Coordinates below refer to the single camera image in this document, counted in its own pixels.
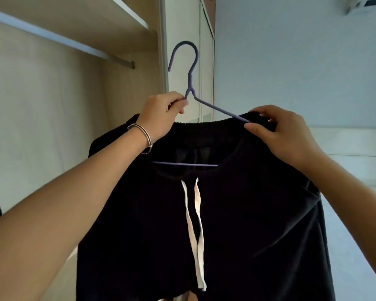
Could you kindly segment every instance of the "drawstring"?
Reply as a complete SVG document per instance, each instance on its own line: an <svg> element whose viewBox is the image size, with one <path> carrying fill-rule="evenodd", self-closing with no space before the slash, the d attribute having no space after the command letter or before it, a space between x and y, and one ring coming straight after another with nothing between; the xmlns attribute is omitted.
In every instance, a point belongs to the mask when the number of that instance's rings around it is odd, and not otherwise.
<svg viewBox="0 0 376 301"><path fill-rule="evenodd" d="M198 215L199 225L201 227L201 233L199 235L199 242L196 242L194 227L192 226L192 220L189 215L188 211L188 192L187 186L184 181L181 181L182 187L184 188L185 192L185 215L187 218L188 224L188 234L189 239L191 242L192 253L194 255L195 260L195 273L196 273L196 280L198 282L198 288L202 289L202 291L206 291L206 283L205 283L205 272L203 268L203 252L205 250L205 240L203 239L203 228L202 228L202 221L201 221L201 193L199 192L198 188L198 180L196 179L195 182L195 211Z"/></svg>

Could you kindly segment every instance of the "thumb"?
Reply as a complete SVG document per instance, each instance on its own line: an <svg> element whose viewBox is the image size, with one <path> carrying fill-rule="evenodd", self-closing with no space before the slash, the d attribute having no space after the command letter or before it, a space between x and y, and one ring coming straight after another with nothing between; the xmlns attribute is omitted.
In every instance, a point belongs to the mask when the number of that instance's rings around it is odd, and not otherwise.
<svg viewBox="0 0 376 301"><path fill-rule="evenodd" d="M171 113L174 117L177 116L178 113L180 113L182 110L184 110L184 107L188 104L188 100L182 99L179 101L174 102L168 113Z"/></svg>
<svg viewBox="0 0 376 301"><path fill-rule="evenodd" d="M244 125L244 128L250 131L252 134L259 137L266 144L273 137L273 132L267 130L264 126L260 124L254 124L252 122L249 122Z"/></svg>

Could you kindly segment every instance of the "person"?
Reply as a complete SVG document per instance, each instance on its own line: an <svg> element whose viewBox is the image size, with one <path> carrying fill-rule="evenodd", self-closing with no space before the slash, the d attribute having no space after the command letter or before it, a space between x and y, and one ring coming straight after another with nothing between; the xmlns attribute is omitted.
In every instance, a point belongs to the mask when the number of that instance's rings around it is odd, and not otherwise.
<svg viewBox="0 0 376 301"><path fill-rule="evenodd" d="M149 97L137 124L153 143L184 112L183 98L176 92ZM322 152L301 116L276 106L252 111L275 121L276 131L253 123L245 128L320 189L376 273L376 193ZM39 300L146 147L144 133L132 128L0 217L0 301Z"/></svg>

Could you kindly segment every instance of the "hand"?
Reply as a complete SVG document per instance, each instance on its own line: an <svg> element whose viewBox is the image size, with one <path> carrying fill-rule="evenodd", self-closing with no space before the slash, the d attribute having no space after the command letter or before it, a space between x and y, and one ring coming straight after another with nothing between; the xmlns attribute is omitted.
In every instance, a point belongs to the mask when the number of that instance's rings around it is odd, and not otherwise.
<svg viewBox="0 0 376 301"><path fill-rule="evenodd" d="M254 123L245 124L245 128L263 140L270 151L285 163L302 171L310 158L323 154L300 115L276 106L262 106L251 111L277 123L275 132Z"/></svg>
<svg viewBox="0 0 376 301"><path fill-rule="evenodd" d="M146 101L137 124L148 132L152 143L165 136L171 129L178 113L184 114L187 100L177 92L150 96Z"/></svg>

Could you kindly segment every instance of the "person's left hand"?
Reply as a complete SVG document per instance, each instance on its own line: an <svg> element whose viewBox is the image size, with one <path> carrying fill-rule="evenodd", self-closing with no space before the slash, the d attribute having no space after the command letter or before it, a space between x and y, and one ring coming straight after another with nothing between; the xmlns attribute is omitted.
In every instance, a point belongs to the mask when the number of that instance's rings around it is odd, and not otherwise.
<svg viewBox="0 0 376 301"><path fill-rule="evenodd" d="M183 98L184 96L177 92L148 98L136 123L148 132L152 143L170 131L178 113L184 114L188 101L182 100Z"/></svg>

